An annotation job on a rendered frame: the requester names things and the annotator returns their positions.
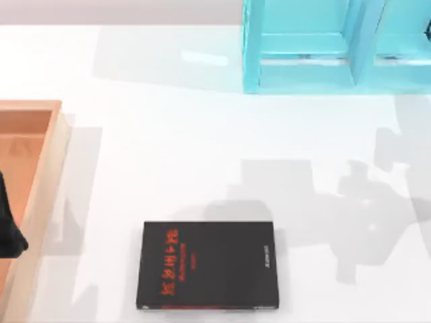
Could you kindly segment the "black book with red lettering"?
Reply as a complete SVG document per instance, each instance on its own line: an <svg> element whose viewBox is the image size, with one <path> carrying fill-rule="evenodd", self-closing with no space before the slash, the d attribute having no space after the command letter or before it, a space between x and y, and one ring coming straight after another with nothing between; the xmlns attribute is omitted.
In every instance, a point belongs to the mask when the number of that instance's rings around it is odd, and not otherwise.
<svg viewBox="0 0 431 323"><path fill-rule="evenodd" d="M271 221L146 221L135 304L140 310L275 310Z"/></svg>

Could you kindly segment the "light blue rack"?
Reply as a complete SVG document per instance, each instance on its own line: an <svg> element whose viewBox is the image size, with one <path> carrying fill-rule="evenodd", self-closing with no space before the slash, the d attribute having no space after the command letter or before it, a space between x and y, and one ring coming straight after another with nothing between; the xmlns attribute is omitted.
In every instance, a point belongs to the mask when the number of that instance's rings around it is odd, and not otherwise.
<svg viewBox="0 0 431 323"><path fill-rule="evenodd" d="M431 0L242 0L249 94L431 94Z"/></svg>

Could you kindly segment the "shallow salmon-coloured box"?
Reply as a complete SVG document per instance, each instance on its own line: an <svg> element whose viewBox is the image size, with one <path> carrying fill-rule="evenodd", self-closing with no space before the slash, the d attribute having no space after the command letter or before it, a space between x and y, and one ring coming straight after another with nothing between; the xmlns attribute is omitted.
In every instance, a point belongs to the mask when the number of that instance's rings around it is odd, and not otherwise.
<svg viewBox="0 0 431 323"><path fill-rule="evenodd" d="M26 323L71 127L59 100L0 100L0 172L29 247L0 259L0 323Z"/></svg>

